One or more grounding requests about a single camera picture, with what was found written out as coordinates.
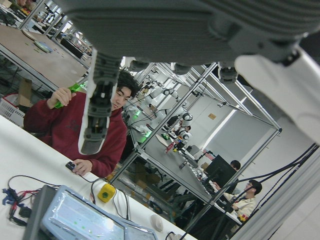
wooden table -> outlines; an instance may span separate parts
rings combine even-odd
[[[0,53],[52,90],[72,86],[87,69],[48,37],[31,32],[53,52],[46,53],[21,30],[0,25]]]

computer mouse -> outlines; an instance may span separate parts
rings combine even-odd
[[[164,229],[164,223],[162,222],[162,218],[159,215],[152,215],[150,217],[150,222],[152,227],[158,232],[162,232],[162,230]]]

red hoodie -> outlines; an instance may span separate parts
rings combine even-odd
[[[77,92],[67,106],[58,109],[49,109],[47,100],[40,100],[24,116],[24,129],[31,133],[45,133],[39,139],[71,160],[90,160],[91,172],[104,178],[120,160],[126,145],[127,127],[122,120],[122,109],[112,111],[106,140],[100,152],[80,154],[78,140],[85,102],[86,94],[83,92]]]

black hair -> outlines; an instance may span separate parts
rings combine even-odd
[[[249,180],[249,183],[251,183],[251,184],[252,184],[252,188],[255,189],[254,195],[257,195],[258,193],[261,192],[261,190],[262,190],[262,185],[261,185],[260,182],[252,179],[252,180]]]
[[[131,90],[131,97],[135,97],[137,93],[140,91],[140,87],[138,86],[137,81],[130,74],[130,72],[126,70],[119,71],[117,88],[121,89],[123,87],[127,87]]]
[[[237,170],[239,170],[241,168],[241,163],[239,161],[237,161],[237,160],[232,160],[230,162],[230,165],[232,167],[234,167],[235,169],[237,169]]]

cardboard box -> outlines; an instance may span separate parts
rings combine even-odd
[[[18,92],[18,106],[31,107],[32,81],[23,78]]]

